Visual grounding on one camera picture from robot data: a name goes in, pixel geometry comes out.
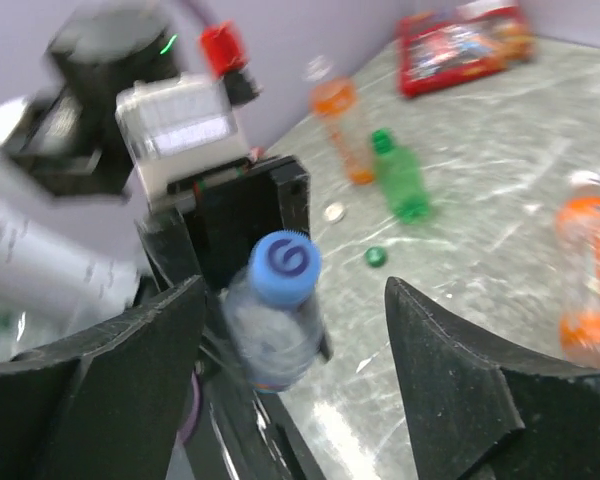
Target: green plastic bottle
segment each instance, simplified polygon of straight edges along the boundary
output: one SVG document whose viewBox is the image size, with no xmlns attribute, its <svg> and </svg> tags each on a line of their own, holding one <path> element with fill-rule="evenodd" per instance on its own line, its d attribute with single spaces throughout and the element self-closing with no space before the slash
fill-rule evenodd
<svg viewBox="0 0 600 480">
<path fill-rule="evenodd" d="M 429 194 L 422 180 L 420 163 L 411 150 L 396 145 L 388 129 L 371 135 L 375 174 L 389 209 L 403 223 L 429 215 Z"/>
</svg>

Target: white bottle cap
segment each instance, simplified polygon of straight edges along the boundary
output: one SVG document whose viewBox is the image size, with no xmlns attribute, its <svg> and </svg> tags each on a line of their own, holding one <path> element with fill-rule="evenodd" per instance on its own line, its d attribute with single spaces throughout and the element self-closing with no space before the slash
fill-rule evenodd
<svg viewBox="0 0 600 480">
<path fill-rule="evenodd" d="M 306 82 L 318 82 L 324 79 L 333 69 L 333 62 L 324 55 L 318 55 L 307 64 L 303 80 Z"/>
<path fill-rule="evenodd" d="M 577 170 L 569 177 L 569 183 L 573 188 L 600 185 L 600 174 L 590 170 Z"/>
</svg>

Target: orange bottle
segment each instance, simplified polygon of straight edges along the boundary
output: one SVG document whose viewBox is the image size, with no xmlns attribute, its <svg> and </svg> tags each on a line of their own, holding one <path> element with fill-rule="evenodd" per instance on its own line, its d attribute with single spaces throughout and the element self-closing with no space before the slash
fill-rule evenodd
<svg viewBox="0 0 600 480">
<path fill-rule="evenodd" d="M 351 182 L 371 183 L 374 174 L 370 132 L 356 87 L 349 78 L 333 76 L 331 72 L 332 65 L 323 56 L 309 63 L 307 80 L 316 83 L 310 93 L 311 110 L 322 120 Z"/>
<path fill-rule="evenodd" d="M 575 172 L 571 186 L 556 225 L 565 259 L 560 341 L 569 360 L 600 368 L 600 176 Z"/>
</svg>

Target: snack package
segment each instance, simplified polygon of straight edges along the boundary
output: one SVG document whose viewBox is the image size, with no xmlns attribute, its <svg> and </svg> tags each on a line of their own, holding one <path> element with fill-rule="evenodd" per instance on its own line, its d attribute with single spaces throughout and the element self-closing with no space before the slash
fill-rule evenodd
<svg viewBox="0 0 600 480">
<path fill-rule="evenodd" d="M 506 70 L 533 57 L 533 37 L 515 0 L 477 0 L 398 25 L 399 88 L 407 97 Z"/>
</svg>

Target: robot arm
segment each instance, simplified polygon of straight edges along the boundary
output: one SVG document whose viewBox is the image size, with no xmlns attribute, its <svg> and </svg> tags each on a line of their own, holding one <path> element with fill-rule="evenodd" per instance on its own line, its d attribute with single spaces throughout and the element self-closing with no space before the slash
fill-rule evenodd
<svg viewBox="0 0 600 480">
<path fill-rule="evenodd" d="M 152 93 L 153 107 L 159 104 L 161 113 L 170 117 L 165 119 L 167 125 L 158 127 L 164 128 L 166 132 L 161 133 L 172 140 L 177 129 L 171 127 L 177 121 L 188 122 L 189 127 L 198 125 L 196 134 L 204 133 L 200 133 L 202 127 L 199 126 L 203 123 L 204 108 L 189 112 L 189 118 L 175 118 L 183 112 L 170 109 L 161 102 L 173 100 L 174 94 L 185 94 L 189 100 L 194 100 L 200 95 L 193 95 L 193 90 L 205 90 L 202 96 L 206 100 L 214 95 L 217 97 L 215 106 L 207 102 L 205 108 L 215 108 L 215 113 L 222 110 L 229 122 L 225 127 L 233 126 L 232 131 L 226 133 L 239 140 L 239 148 L 236 145 L 225 148 L 228 144 L 223 141 L 220 148 L 213 148 L 213 158 L 209 159 L 206 150 L 210 147 L 198 145 L 195 148 L 199 151 L 189 151 L 187 159 L 180 155 L 178 162 L 171 158 L 173 152 L 170 152 L 162 168 L 155 164 L 156 168 L 148 171 L 160 172 L 173 166 L 171 171 L 153 180 L 148 177 L 149 173 L 143 175 L 141 172 L 149 203 L 156 196 L 166 194 L 166 184 L 198 175 L 221 163 L 231 166 L 238 160 L 236 155 L 248 157 L 249 148 L 232 108 L 255 99 L 258 91 L 245 70 L 246 55 L 233 25 L 207 25 L 209 21 L 206 18 L 203 23 L 200 45 L 213 76 L 186 75 L 181 78 L 184 69 L 176 60 L 174 35 L 168 20 L 158 9 L 114 7 L 95 14 L 76 14 L 60 29 L 47 49 L 47 56 L 64 79 L 64 85 L 56 95 L 31 102 L 2 146 L 6 157 L 54 197 L 109 195 L 126 198 L 127 179 L 136 161 L 139 170 L 140 164 L 146 166 L 143 163 L 146 155 L 141 155 L 138 161 L 134 152 L 128 151 L 130 139 L 123 135 L 134 132 L 120 132 L 120 119 L 116 119 L 118 96 L 122 94 L 122 100 L 133 98 L 135 103 L 142 103 L 139 100 L 148 100 L 146 94 Z M 138 82 L 144 85 L 136 89 Z M 218 93 L 226 98 L 222 105 Z M 206 124 L 206 128 L 218 128 L 218 125 L 218 122 L 211 127 Z M 186 135 L 192 135 L 191 128 Z M 154 157 L 164 156 L 157 151 L 150 153 Z M 218 159 L 217 155 L 227 157 Z M 187 165 L 190 172 L 184 172 Z M 154 183 L 159 184 L 160 192 L 155 191 L 158 187 L 153 186 Z"/>
</svg>

